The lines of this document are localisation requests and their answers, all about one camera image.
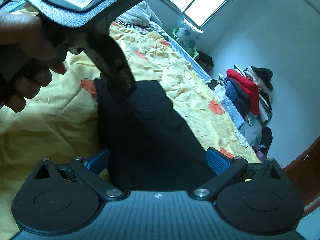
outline orange patch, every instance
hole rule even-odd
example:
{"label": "orange patch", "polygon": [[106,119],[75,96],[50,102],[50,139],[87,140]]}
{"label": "orange patch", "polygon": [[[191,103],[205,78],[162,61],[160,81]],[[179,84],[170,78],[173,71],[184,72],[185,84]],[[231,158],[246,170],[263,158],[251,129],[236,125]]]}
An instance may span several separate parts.
{"label": "orange patch", "polygon": [[81,80],[82,87],[87,90],[94,100],[97,100],[97,91],[94,82],[88,78]]}
{"label": "orange patch", "polygon": [[213,112],[214,114],[218,114],[218,115],[222,115],[225,112],[223,110],[223,107],[214,100],[211,100],[211,102],[209,104],[209,109],[211,110],[211,112]]}
{"label": "orange patch", "polygon": [[165,40],[161,40],[161,41],[159,41],[159,43],[161,43],[162,45],[167,46],[167,47],[169,47],[169,48],[172,47],[172,46],[171,46],[167,41],[165,41]]}
{"label": "orange patch", "polygon": [[140,51],[138,51],[137,49],[133,49],[133,52],[134,52],[135,54],[137,54],[137,56],[138,56],[139,58],[142,58],[142,59],[146,59],[146,60],[147,60],[147,58],[146,58]]}
{"label": "orange patch", "polygon": [[28,3],[28,2],[27,2],[23,7],[24,7],[24,8],[27,8],[27,7],[30,7],[30,6],[32,6],[31,3]]}
{"label": "orange patch", "polygon": [[234,157],[233,154],[227,152],[227,150],[226,150],[225,148],[221,147],[221,146],[220,146],[220,152],[221,152],[223,155],[229,157],[230,159],[232,159],[232,158]]}
{"label": "orange patch", "polygon": [[121,28],[122,28],[122,26],[121,26],[121,25],[119,25],[118,23],[115,23],[115,22],[112,22],[112,25],[113,25],[113,26],[118,27],[119,29],[121,29]]}

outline green chair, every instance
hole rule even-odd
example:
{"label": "green chair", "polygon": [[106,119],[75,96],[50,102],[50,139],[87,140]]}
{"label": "green chair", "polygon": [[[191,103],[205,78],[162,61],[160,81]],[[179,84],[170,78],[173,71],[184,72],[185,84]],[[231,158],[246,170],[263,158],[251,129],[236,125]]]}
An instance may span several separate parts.
{"label": "green chair", "polygon": [[[172,31],[172,34],[173,34],[173,39],[176,40],[178,38],[177,36],[177,32],[178,32],[179,28],[175,28],[173,31]],[[196,49],[193,50],[193,53],[191,54],[191,57],[196,60],[198,57],[199,57],[199,53],[196,51]]]}

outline floral pillowcase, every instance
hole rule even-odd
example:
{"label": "floral pillowcase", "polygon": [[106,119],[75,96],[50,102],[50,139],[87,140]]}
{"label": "floral pillowcase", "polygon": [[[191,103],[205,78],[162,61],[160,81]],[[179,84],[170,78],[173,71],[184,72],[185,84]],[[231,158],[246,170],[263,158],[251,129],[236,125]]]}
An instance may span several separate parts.
{"label": "floral pillowcase", "polygon": [[176,42],[190,55],[195,50],[196,41],[203,31],[194,27],[186,19],[183,19],[180,29],[177,32]]}

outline yellow quilt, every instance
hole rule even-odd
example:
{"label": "yellow quilt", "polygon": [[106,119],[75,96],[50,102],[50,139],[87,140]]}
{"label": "yellow quilt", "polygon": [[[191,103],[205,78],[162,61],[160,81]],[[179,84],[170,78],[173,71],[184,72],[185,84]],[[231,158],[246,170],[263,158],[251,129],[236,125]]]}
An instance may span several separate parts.
{"label": "yellow quilt", "polygon": [[[157,33],[141,35],[133,28],[111,25],[110,35],[121,46],[136,80],[158,80],[204,149],[227,152],[260,162],[254,151],[240,145],[228,113],[209,109],[214,93]],[[65,75],[52,73],[52,82],[27,100],[20,113],[0,110],[0,239],[18,232],[11,202],[40,159],[67,162],[98,151],[97,103],[81,80],[98,78],[100,71],[86,54],[68,53]]]}

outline wooden door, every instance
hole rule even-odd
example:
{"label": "wooden door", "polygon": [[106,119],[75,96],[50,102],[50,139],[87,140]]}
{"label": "wooden door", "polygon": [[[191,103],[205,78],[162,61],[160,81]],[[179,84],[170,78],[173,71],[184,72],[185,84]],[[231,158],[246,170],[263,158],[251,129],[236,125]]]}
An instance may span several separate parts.
{"label": "wooden door", "polygon": [[305,206],[319,197],[320,136],[303,154],[286,166],[284,171],[299,191]]}

